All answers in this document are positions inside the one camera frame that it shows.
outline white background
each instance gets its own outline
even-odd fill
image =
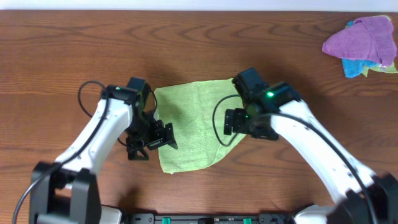
[[[398,12],[398,0],[0,0],[0,9]]]

